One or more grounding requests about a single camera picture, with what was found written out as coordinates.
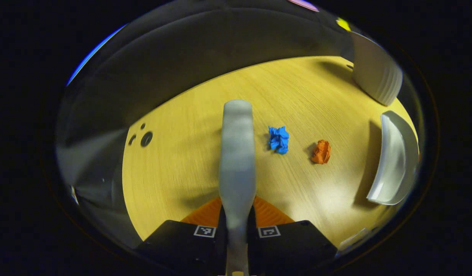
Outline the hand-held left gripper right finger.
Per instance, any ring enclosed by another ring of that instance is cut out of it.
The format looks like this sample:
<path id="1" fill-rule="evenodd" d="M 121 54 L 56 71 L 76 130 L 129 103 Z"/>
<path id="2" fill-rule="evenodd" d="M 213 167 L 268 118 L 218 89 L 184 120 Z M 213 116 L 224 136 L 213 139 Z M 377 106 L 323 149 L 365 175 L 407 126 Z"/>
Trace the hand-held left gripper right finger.
<path id="1" fill-rule="evenodd" d="M 304 276 L 327 270 L 336 246 L 309 220 L 295 221 L 256 196 L 247 226 L 251 276 Z"/>

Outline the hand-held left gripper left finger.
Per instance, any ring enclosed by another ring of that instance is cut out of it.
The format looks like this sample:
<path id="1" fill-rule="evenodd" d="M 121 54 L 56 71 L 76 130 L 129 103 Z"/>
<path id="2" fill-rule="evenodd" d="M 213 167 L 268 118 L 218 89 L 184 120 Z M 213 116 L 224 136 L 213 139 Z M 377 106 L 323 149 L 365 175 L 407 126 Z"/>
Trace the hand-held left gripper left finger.
<path id="1" fill-rule="evenodd" d="M 181 221 L 166 220 L 136 251 L 174 274 L 226 274 L 227 227 L 220 197 Z"/>

